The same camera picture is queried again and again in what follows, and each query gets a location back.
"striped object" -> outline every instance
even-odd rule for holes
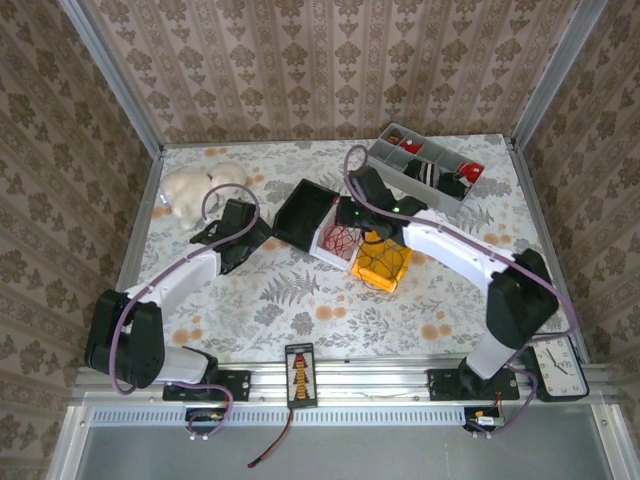
[[[429,185],[432,188],[438,188],[440,181],[440,169],[433,163],[424,162],[414,158],[409,162],[407,168],[402,172],[405,175],[418,180],[425,185]]]

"patterned wallpaper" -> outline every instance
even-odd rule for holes
[[[44,478],[150,159],[55,1],[0,1],[0,478]]]
[[[595,361],[640,445],[640,1],[610,0],[525,149]]]
[[[577,0],[84,0],[168,143],[511,134]]]

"yellow container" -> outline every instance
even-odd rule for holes
[[[368,232],[365,235],[365,241],[368,243],[362,243],[351,273],[376,287],[393,293],[409,268],[413,250],[402,247],[393,240],[381,242],[375,232]]]

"clock face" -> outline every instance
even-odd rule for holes
[[[570,340],[559,338],[534,344],[544,388],[552,397],[576,397],[589,393]]]

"black open box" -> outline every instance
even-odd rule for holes
[[[309,253],[316,230],[338,196],[303,178],[276,213],[273,236]]]

